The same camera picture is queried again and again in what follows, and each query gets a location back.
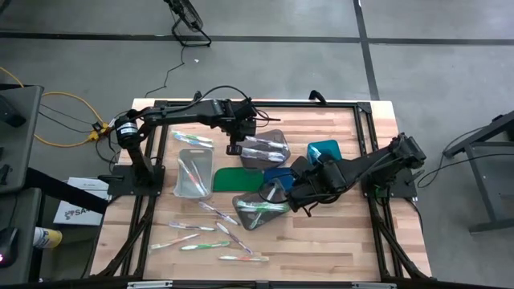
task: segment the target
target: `concrete floor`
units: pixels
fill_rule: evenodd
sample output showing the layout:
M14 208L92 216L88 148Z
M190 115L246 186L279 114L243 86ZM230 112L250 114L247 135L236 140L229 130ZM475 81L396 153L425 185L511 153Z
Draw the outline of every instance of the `concrete floor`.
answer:
M352 0L192 3L212 35L359 35ZM361 4L369 37L514 38L514 2L509 0ZM18 0L0 17L0 28L10 31L158 35L168 34L171 25L159 0L90 0L87 5L80 0ZM0 39L0 65L24 83L43 85L47 92L84 97L107 120L129 108L133 98L161 86L165 71L180 62L180 50L176 42ZM393 101L400 129L425 151L426 170L436 167L441 150L455 136L514 109L514 46L371 45L370 50L380 98ZM328 99L370 99L360 44L223 42L210 49L186 49L184 61L186 65L170 75L168 87L153 97L192 97L197 90L231 84L259 98L304 99L316 89ZM12 80L0 74L0 82ZM235 96L224 93L216 96ZM74 100L52 96L43 102L93 120ZM80 123L74 127L87 129ZM45 119L39 120L37 131L55 142L84 138ZM106 147L102 152L108 155ZM62 166L52 164L56 158ZM108 171L92 144L56 149L35 142L31 166L59 179ZM473 236L467 232L469 226L487 220L469 165L444 170L418 193L434 277L514 287L514 230ZM50 222L53 216L47 216ZM91 228L80 230L77 234L90 240L49 254L44 274L53 279L79 276L95 233Z

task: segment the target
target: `clear plastic container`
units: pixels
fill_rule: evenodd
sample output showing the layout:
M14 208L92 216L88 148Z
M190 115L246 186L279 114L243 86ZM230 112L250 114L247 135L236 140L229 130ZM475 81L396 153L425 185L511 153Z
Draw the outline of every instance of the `clear plastic container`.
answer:
M213 151L182 149L178 153L177 184L173 194L189 199L209 199L212 195Z
M284 133L279 129L248 136L238 144L243 147L241 162L245 169L275 168L291 156Z
M232 205L246 230L255 230L290 210L285 202L285 190L278 178L264 184L260 189L260 194L275 204L264 201L259 193L245 193L232 199Z

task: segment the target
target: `wooden tabletop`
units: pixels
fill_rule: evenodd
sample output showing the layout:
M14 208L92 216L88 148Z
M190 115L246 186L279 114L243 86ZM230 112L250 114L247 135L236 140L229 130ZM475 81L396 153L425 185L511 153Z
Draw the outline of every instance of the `wooden tabletop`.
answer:
M154 99L135 99L133 108L153 106ZM398 134L393 105L389 101L371 102L378 145L387 146ZM280 118L258 132L280 129L288 141L290 165L297 157L305 156L307 144L321 140L337 140L344 158L359 157L357 133L353 112L347 108L261 108L270 117ZM214 140L214 171L224 167L240 167L238 157L227 156L225 147L228 137L219 128L210 129L202 124L174 125L172 129ZM368 130L365 139L368 150ZM153 156L157 155L156 132ZM169 221L178 220L189 224L215 226L219 218L198 206L198 203L175 197L172 193L177 180L177 155L187 144L168 137L164 165L165 187L157 199L153 218L150 244L165 242L192 234L190 230L173 229ZM120 155L121 164L129 164L126 151ZM214 193L209 204L237 218L231 200L238 193ZM105 213L104 224L96 248L92 274L107 266L127 238L133 210L134 197L120 197ZM405 200L390 202L398 242L418 268L430 275L430 266L419 225L418 215ZM220 261L224 254L245 255L237 244L226 248L179 251L171 246L149 254L145 279L222 279L222 280L295 280L295 281L373 281L379 280L377 256L369 208L357 185L329 205L319 204L308 218L302 211L289 212L254 231L244 230L224 222L256 255L267 256L268 263L244 263ZM217 232L198 231L201 235L181 245L230 241L228 236ZM388 268L393 272L389 246L384 245Z

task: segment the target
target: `metal stand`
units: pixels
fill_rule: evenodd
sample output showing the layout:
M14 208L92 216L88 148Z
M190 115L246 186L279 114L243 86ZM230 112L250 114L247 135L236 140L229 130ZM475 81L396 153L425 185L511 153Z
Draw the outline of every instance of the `metal stand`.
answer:
M182 41L182 35L177 35L177 32L176 32L176 29L178 27L178 24L180 24L180 22L182 22L182 19L178 19L175 24L173 25L173 27L171 28L171 33L173 34L173 36L175 36L175 39L183 46L183 47L210 47L210 44L212 43L212 40L210 39L210 37L205 33L203 32L202 29L200 29L200 27L195 27L196 30L198 30L200 33L202 33L202 35L207 38L207 41L208 43L200 43L200 44L187 44L185 42Z
M514 142L486 142L502 132L512 130L513 126L514 112L509 112L507 115L497 117L487 127L460 141L444 151L443 154L445 157L451 158L457 153L465 152L468 159L480 158L485 154L514 154ZM470 160L469 163L487 215L491 220L469 227L470 233L514 227L514 218L507 216L502 204L503 197L514 197L514 194L510 193L514 160L490 157L488 160Z

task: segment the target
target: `black metal frame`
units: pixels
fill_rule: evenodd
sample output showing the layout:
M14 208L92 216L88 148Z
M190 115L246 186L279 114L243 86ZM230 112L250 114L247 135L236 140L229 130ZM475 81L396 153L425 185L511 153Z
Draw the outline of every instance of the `black metal frame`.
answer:
M509 218L504 212L502 205L502 197L499 192L493 192L487 189L483 180L484 174L480 172L477 161L473 160L478 157L475 153L475 147L496 146L496 147L509 147L513 146L514 142L486 142L494 136L502 132L509 132L514 127L514 111L509 112L504 116L496 117L488 126L480 129L478 132L472 134L466 139L460 141L458 144L450 147L443 152L443 155L452 158L458 153L466 153L467 158L470 159L469 163L475 177L476 184L479 188L480 195L482 196L487 215L490 222L485 222L469 227L470 233L480 233L489 230L501 230L514 227L514 218Z
M373 122L373 116L371 107L368 102L326 102L322 98L318 98L320 102L294 102L294 101L255 101L255 105L261 108L349 108L353 110L354 120L357 128L357 141L361 151L361 155L367 153L366 143L364 137L364 129L362 127L361 115L365 113L366 122L369 130L369 137L371 140L371 146L373 150L378 149L377 136L375 133L375 127ZM189 104L189 101L172 101L168 102L169 106L183 106ZM159 141L159 147L157 150L157 164L161 165L164 152L165 142L168 132L168 126L163 126L161 130L161 136ZM145 155L148 157L152 152L153 142L155 138L155 132L152 132L146 143ZM394 227L392 215L390 212L389 204L384 205L384 216L385 220L382 219L377 210L377 203L371 193L364 193L369 205L369 212L372 222L373 239L375 243L375 249L377 252L377 263L378 270L380 272L381 281L380 283L392 283L397 284L398 288L494 288L484 286L474 286L460 283L444 283L439 282L435 279L430 279L421 273L416 266L409 260L405 251L396 242L394 237ZM130 275L130 263L132 260L133 245L136 240L142 234L141 248L146 248L149 244L149 237L152 229L153 213L157 202L157 197L148 197L148 205L142 218L139 219L139 212L141 211L143 197L137 196L134 202L133 215L130 223L129 234L127 241L120 248L116 257L111 260L107 267L97 275L92 275L87 279L76 279L67 281L58 281L50 283L30 283L15 285L7 288L20 288L28 287L31 288L68 288L73 287L75 289L80 288L114 288L114 287L126 287L129 282L136 282L143 280L143 274L145 271L147 250L139 250L139 256L137 259L137 266L134 270L133 275ZM389 243L394 258L394 271L395 276L391 276L387 266L386 257L384 255L384 248L381 241L381 236L384 236L386 241ZM120 276L114 276L117 269L121 266ZM406 271L410 274L412 279L405 279L402 277L402 266L406 268ZM344 287L355 287L356 283L352 282L276 282L276 281L233 281L233 280L173 280L174 287L212 287L212 286L233 286L234 284L242 286L251 286L255 288L344 288Z

